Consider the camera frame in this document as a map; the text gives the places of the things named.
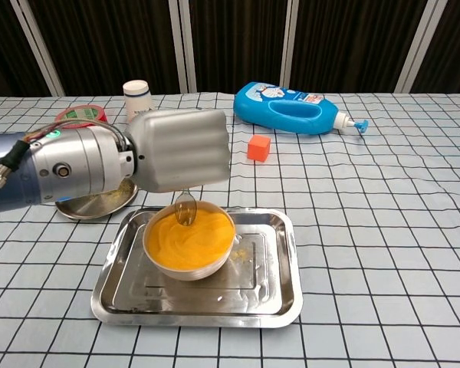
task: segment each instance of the table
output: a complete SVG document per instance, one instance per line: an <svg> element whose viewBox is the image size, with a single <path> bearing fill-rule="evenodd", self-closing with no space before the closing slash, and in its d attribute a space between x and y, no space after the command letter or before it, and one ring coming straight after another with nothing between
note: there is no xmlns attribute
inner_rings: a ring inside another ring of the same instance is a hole
<svg viewBox="0 0 460 368"><path fill-rule="evenodd" d="M118 224L174 194L141 191L129 208L82 223L40 205L0 213L0 367L460 367L460 95L326 98L369 119L368 132L297 136L234 118L233 95L154 97L159 108L225 111L230 183L193 194L291 218L304 292L292 325L102 325L89 299ZM122 97L0 98L0 133L88 103L125 125ZM271 138L265 164L246 158L253 133Z"/></svg>

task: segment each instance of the metal spoon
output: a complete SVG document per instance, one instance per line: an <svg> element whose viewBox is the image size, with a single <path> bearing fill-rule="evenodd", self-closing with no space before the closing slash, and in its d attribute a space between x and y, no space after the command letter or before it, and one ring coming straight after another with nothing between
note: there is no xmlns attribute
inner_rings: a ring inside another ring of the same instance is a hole
<svg viewBox="0 0 460 368"><path fill-rule="evenodd" d="M182 191L181 195L177 197L174 206L176 207L177 222L184 226L190 226L196 218L198 207L189 189Z"/></svg>

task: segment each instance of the black curtain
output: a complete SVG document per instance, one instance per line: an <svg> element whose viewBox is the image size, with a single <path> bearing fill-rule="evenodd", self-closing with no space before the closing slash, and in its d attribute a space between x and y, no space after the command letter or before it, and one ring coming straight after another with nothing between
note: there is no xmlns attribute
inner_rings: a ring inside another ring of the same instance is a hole
<svg viewBox="0 0 460 368"><path fill-rule="evenodd" d="M279 84L286 0L190 0L189 7L198 90Z"/></svg>
<svg viewBox="0 0 460 368"><path fill-rule="evenodd" d="M460 0L445 6L411 92L460 94Z"/></svg>
<svg viewBox="0 0 460 368"><path fill-rule="evenodd" d="M179 92L167 1L29 3L67 95L119 95L132 79L153 94Z"/></svg>
<svg viewBox="0 0 460 368"><path fill-rule="evenodd" d="M51 96L9 0L0 0L0 96Z"/></svg>
<svg viewBox="0 0 460 368"><path fill-rule="evenodd" d="M393 92L426 0L301 1L291 87Z"/></svg>

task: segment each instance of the tape roll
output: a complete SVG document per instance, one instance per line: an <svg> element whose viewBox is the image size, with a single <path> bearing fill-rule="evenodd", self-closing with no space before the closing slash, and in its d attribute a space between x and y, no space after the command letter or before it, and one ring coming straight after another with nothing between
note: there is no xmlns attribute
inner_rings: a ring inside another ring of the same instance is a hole
<svg viewBox="0 0 460 368"><path fill-rule="evenodd" d="M78 119L92 119L92 120L99 120L107 123L106 112L104 109L97 105L80 105L74 106L66 109L59 113L54 121L59 121L62 119L66 119L68 117L78 118ZM90 127L93 124L91 123L80 123L80 124L71 124L64 126L63 129L71 129L71 128L85 128Z"/></svg>

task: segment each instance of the orange cube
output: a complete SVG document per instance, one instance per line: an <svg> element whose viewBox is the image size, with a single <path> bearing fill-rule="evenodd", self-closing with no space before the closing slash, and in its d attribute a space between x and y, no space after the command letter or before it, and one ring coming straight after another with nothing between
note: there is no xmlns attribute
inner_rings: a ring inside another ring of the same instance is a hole
<svg viewBox="0 0 460 368"><path fill-rule="evenodd" d="M259 136L255 134L248 141L247 158L261 161L262 163L268 158L271 138L268 136Z"/></svg>

